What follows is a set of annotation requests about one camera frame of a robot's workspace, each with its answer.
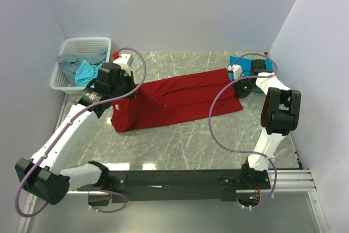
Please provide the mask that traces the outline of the red t shirt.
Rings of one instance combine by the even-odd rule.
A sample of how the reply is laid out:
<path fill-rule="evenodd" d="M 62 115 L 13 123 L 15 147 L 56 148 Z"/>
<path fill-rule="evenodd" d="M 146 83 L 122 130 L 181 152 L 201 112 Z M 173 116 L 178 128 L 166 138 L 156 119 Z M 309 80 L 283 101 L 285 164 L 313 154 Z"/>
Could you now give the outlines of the red t shirt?
<path fill-rule="evenodd" d="M 208 117 L 237 112 L 243 109 L 234 88 L 230 86 L 226 69 L 175 76 L 143 83 L 135 97 L 115 101 L 111 124 L 115 131 L 169 126 Z"/>

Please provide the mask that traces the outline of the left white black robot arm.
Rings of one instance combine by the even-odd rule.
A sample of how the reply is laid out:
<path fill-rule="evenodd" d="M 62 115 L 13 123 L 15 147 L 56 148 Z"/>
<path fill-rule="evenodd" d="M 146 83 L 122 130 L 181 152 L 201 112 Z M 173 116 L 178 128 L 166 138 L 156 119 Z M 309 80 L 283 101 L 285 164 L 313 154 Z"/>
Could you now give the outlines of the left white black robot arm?
<path fill-rule="evenodd" d="M 87 185 L 96 190 L 108 188 L 109 170 L 96 161 L 71 170 L 63 166 L 83 132 L 101 117 L 116 97 L 134 97 L 135 87 L 128 63 L 104 63 L 97 78 L 78 93 L 64 122 L 47 143 L 29 160 L 21 158 L 16 163 L 22 189 L 55 205 L 70 190 Z"/>

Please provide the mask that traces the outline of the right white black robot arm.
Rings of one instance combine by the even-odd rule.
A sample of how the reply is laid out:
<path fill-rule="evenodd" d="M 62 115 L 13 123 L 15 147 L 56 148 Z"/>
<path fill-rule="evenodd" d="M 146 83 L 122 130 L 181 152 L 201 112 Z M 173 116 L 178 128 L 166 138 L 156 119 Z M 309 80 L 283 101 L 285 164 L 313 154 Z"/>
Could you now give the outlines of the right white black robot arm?
<path fill-rule="evenodd" d="M 261 135 L 245 163 L 242 165 L 239 182 L 242 187 L 251 189 L 267 182 L 269 161 L 282 140 L 296 129 L 299 121 L 301 92 L 285 86 L 276 73 L 266 67 L 262 59 L 251 61 L 249 75 L 244 75 L 238 64 L 231 66 L 235 97 L 245 98 L 259 88 L 265 95 L 261 112 Z"/>

